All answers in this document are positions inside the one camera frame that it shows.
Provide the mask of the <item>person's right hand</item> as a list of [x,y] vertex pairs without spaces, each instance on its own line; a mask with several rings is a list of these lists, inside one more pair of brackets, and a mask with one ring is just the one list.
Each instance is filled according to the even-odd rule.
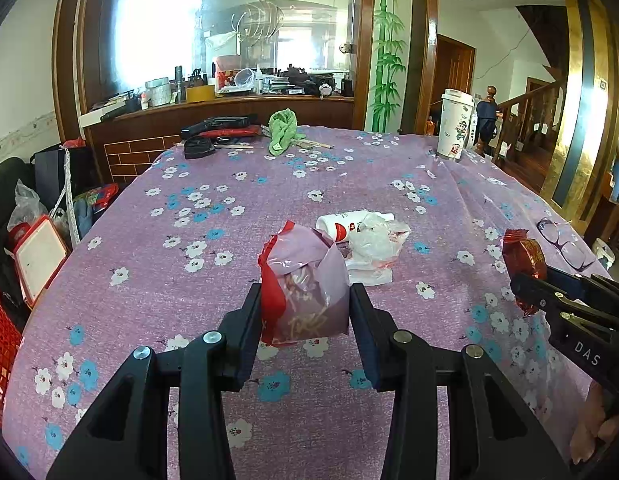
[[579,421],[570,441],[570,457],[573,464],[587,462],[594,455],[596,439],[611,442],[619,433],[619,414],[608,416],[603,406],[602,386],[591,382]]

